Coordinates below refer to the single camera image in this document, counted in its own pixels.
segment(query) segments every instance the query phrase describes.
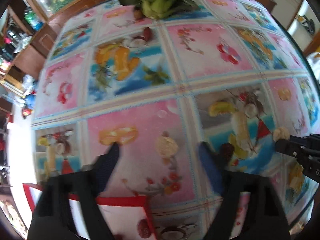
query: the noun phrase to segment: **patterned tablecloth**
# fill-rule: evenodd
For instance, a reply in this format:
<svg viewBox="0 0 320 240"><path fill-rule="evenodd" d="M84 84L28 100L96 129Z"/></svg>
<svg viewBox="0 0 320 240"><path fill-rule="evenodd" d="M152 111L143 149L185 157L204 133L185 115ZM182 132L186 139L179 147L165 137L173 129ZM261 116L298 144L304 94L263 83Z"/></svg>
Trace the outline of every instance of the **patterned tablecloth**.
<svg viewBox="0 0 320 240"><path fill-rule="evenodd" d="M153 21L135 20L132 7L109 0L65 24L39 79L37 179L78 171L121 141L101 195L149 195L161 239L198 240L221 198L201 168L197 143L206 140L217 152L230 143L230 170L269 176L291 223L317 183L274 152L273 131L320 131L314 81L261 4L194 1L198 11ZM233 236L248 200L243 193Z"/></svg>

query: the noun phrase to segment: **white floor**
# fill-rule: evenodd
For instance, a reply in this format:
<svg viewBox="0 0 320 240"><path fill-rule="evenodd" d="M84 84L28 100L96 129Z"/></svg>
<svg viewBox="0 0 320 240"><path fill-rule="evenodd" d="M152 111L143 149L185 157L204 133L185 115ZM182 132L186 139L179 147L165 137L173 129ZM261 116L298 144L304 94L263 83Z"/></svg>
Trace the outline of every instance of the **white floor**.
<svg viewBox="0 0 320 240"><path fill-rule="evenodd" d="M35 183L36 175L31 147L31 116L24 120L21 108L13 105L13 125L9 130L7 155L10 166L10 184L19 213L29 228L32 213L29 208L22 183Z"/></svg>

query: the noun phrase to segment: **red border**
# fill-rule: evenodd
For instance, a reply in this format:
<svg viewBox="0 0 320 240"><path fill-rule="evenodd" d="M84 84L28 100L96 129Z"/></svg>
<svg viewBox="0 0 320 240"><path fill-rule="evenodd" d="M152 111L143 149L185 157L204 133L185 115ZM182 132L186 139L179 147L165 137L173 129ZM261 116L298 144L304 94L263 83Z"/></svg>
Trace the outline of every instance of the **red border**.
<svg viewBox="0 0 320 240"><path fill-rule="evenodd" d="M32 198L32 194L30 192L30 188L36 188L42 191L42 187L37 184L33 183L23 183L23 189L27 197L27 201L29 203L29 207L31 212L35 210L35 203ZM77 195L69 194L69 199L79 201ZM151 233L154 234L155 239L157 239L157 234L155 232L155 228L153 226L152 220L152 213L148 204L148 197L147 196L137 196L137 197L97 197L96 203L98 205L105 205L105 206L118 206L118 207L143 207L144 212L147 217L148 226L150 228Z"/></svg>

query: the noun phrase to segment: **table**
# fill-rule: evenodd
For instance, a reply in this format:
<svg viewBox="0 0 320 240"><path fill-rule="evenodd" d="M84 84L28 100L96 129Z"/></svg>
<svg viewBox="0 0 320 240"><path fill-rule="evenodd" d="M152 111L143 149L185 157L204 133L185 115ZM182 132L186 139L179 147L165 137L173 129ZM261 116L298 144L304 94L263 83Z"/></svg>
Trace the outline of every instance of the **table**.
<svg viewBox="0 0 320 240"><path fill-rule="evenodd" d="M194 1L198 11L153 21L109 0L66 22L39 78L37 181L78 171L119 141L121 157L101 196L148 195L161 239L196 240L221 203L197 145L205 140L219 152L229 143L232 152L221 153L228 168L269 176L291 223L318 184L274 152L273 132L320 132L317 86L260 3ZM248 201L243 193L232 236Z"/></svg>

